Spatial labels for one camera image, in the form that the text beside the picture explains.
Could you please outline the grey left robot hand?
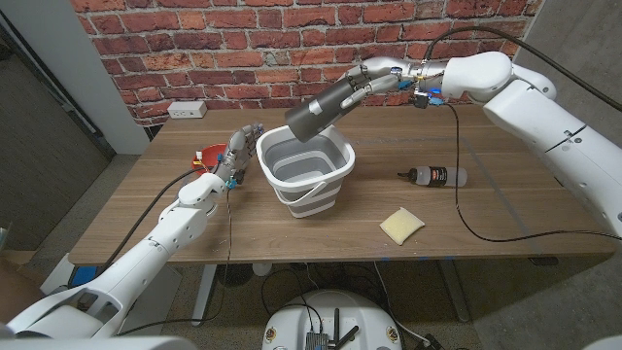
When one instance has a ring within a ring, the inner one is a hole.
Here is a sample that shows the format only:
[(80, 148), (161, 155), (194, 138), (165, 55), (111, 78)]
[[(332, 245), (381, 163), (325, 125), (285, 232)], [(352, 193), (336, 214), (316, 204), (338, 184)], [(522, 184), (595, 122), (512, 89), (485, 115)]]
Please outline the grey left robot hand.
[(246, 168), (256, 153), (256, 144), (264, 132), (263, 124), (247, 124), (235, 131), (225, 147), (222, 158), (211, 172), (230, 184), (241, 185)]

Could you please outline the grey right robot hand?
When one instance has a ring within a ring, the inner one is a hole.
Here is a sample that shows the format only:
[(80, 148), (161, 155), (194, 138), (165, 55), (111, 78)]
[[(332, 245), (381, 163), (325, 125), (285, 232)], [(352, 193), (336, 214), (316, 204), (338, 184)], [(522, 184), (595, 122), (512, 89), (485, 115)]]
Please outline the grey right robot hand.
[(389, 91), (403, 81), (416, 80), (422, 70), (421, 63), (388, 56), (369, 58), (342, 75), (341, 79), (350, 84), (353, 92), (340, 102), (340, 107), (348, 109), (371, 94)]

